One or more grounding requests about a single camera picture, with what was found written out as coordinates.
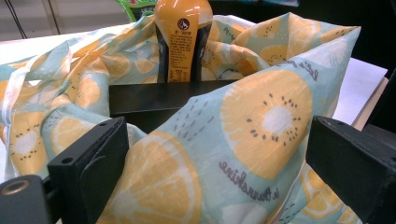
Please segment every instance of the cable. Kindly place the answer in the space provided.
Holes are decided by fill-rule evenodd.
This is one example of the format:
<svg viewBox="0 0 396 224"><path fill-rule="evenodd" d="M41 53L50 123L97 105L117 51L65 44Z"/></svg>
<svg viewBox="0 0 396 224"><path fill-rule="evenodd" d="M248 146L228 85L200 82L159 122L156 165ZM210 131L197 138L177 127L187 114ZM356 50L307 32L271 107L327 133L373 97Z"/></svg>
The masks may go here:
<svg viewBox="0 0 396 224"><path fill-rule="evenodd" d="M12 6L11 1L10 0L4 0L7 4L7 7L9 9L9 11L11 12L12 18L14 19L15 23L18 26L18 29L20 30L21 36L23 39L26 39L26 33L23 31L20 21L18 20L18 16L17 13L15 12L14 6Z"/></svg>

